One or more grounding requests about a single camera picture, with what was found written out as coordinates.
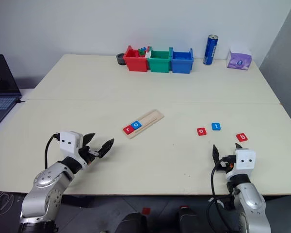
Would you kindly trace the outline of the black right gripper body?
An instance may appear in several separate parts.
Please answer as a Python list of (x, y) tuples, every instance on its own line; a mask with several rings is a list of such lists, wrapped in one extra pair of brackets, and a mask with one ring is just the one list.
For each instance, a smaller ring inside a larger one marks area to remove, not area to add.
[(218, 171), (231, 171), (234, 168), (235, 163), (236, 155), (229, 155), (215, 162), (215, 167)]

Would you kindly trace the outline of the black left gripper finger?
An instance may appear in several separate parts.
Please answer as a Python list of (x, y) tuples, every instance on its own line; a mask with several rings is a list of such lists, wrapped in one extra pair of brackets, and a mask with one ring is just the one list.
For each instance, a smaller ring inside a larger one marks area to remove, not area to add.
[(110, 139), (102, 145), (100, 150), (97, 151), (99, 159), (103, 158), (109, 152), (109, 150), (113, 146), (113, 143), (114, 143), (114, 139)]
[(95, 136), (95, 133), (88, 133), (83, 136), (82, 146), (86, 146)]

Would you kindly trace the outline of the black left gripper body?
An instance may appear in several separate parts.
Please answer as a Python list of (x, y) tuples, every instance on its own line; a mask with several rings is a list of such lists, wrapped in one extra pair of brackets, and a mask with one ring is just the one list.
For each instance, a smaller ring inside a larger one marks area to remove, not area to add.
[(99, 153), (91, 150), (89, 146), (83, 146), (79, 149), (79, 155), (87, 165), (90, 165), (96, 158), (99, 157)]

